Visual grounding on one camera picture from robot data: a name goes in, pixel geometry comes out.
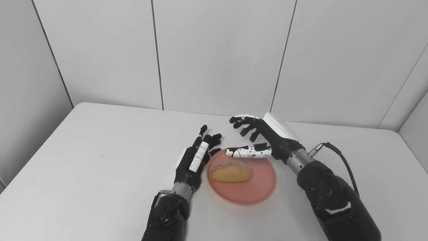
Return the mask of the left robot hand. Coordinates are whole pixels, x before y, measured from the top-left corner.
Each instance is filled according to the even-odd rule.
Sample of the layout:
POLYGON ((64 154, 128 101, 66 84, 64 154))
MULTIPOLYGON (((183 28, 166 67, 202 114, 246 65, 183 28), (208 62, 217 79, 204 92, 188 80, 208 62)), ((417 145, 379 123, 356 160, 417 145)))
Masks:
POLYGON ((202 171, 211 157, 221 151, 218 146, 221 144, 222 135, 220 133, 206 134, 208 126, 203 125, 194 143, 184 149, 180 162, 176 168, 174 184, 184 184, 194 193, 200 188, 202 171))

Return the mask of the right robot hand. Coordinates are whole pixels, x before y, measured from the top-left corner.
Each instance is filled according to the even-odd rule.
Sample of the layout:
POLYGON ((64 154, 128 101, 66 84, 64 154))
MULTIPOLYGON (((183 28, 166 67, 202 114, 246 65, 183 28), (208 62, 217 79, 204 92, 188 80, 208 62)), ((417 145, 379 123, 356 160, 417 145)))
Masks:
POLYGON ((262 118, 250 114, 232 116, 229 122, 237 129, 245 125, 240 131, 241 136, 246 136, 251 130, 249 140, 252 145, 226 148, 225 154, 234 158, 267 158, 273 157, 286 163, 293 153, 304 150, 299 137, 291 128, 267 112, 262 118))

